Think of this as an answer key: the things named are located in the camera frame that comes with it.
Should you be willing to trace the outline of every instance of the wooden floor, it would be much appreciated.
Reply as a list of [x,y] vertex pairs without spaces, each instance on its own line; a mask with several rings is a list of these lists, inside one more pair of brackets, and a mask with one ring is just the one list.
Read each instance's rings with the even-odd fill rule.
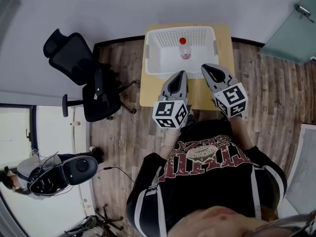
[[[99,60],[111,63],[123,84],[140,80],[143,40],[111,44],[99,49]],[[301,123],[316,119],[316,63],[303,66],[260,56],[259,48],[233,43],[236,77],[248,97],[243,115],[254,144],[286,173],[294,161]],[[104,166],[119,166],[135,180],[144,156],[158,152],[163,132],[151,119],[152,108],[140,107],[139,87],[126,90],[121,99],[137,109],[135,115],[121,109],[114,120],[91,124],[91,144],[105,152]],[[216,111],[194,111],[199,120],[221,118]],[[132,189],[131,181],[118,169],[99,172],[93,178],[99,207],[107,203],[108,215],[123,216],[120,236],[139,236],[126,220],[125,205]]]

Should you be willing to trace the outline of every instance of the wooden table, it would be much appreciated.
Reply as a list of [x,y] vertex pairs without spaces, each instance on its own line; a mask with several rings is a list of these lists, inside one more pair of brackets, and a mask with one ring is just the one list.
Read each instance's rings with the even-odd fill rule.
[[[234,68],[234,56],[232,39],[229,34],[229,28],[226,25],[213,25],[213,24],[172,24],[172,25],[155,25],[149,26],[146,31],[171,27],[182,26],[210,26],[214,29],[219,65],[228,68],[233,75],[235,75]],[[143,66],[142,66],[142,78],[140,88],[140,105],[144,107],[153,107],[154,102],[158,100],[161,88],[165,79],[159,79],[155,76],[151,76],[145,71],[145,56],[146,56],[146,38],[144,44],[143,53]],[[211,91],[208,88],[205,79],[189,79],[189,93],[188,93],[189,105],[192,105],[192,109],[198,110],[218,110],[213,104],[211,99]]]

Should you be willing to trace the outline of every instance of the cable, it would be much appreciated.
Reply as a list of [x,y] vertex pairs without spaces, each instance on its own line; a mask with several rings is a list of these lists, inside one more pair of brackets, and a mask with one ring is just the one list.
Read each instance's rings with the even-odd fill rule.
[[43,164],[41,165],[41,167],[40,167],[40,171],[41,171],[41,169],[44,167],[45,163],[46,163],[49,159],[51,159],[51,158],[53,158],[55,155],[57,155],[58,152],[59,152],[59,151],[57,151],[57,152],[54,153],[52,156],[50,156],[46,161],[44,161],[44,163],[43,163]]
[[66,194],[66,193],[68,193],[69,191],[71,191],[71,190],[73,189],[73,187],[74,187],[74,186],[72,186],[72,187],[70,188],[70,190],[68,190],[67,192],[64,192],[64,193],[61,193],[61,194],[57,194],[57,195],[52,195],[52,197],[56,197],[56,196],[59,196],[59,195]]
[[98,172],[96,172],[96,174],[99,173],[101,170],[108,170],[108,169],[112,169],[112,168],[117,168],[117,169],[119,169],[119,170],[122,171],[133,183],[135,183],[135,182],[129,177],[129,175],[128,175],[126,172],[124,172],[123,170],[121,170],[119,167],[106,167],[106,168],[102,168],[102,169],[100,169]]
[[42,157],[42,158],[46,158],[45,156],[41,156],[40,154],[39,154],[39,150],[38,149],[33,149],[31,152],[30,152],[30,155],[29,155],[29,157],[33,157],[33,156],[39,156],[39,157]]

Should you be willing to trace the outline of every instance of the plastic bottle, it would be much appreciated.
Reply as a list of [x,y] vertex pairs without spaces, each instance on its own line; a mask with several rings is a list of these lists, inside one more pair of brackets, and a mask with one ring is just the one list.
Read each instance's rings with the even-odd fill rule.
[[179,51],[183,59],[187,60],[191,57],[191,47],[185,38],[179,39]]

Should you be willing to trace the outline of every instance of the black office chair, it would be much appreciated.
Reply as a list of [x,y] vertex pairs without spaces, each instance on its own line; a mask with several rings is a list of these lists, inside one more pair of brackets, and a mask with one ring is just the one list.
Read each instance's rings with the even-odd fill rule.
[[68,76],[77,85],[84,85],[82,100],[68,101],[67,94],[63,96],[63,115],[68,116],[68,107],[83,104],[84,116],[88,122],[102,119],[113,119],[112,114],[121,106],[131,114],[135,109],[127,107],[119,94],[133,84],[140,85],[134,80],[126,86],[118,88],[120,81],[111,70],[110,64],[102,64],[92,57],[92,53],[79,33],[64,36],[59,29],[53,32],[44,44],[44,55],[49,58],[49,64]]

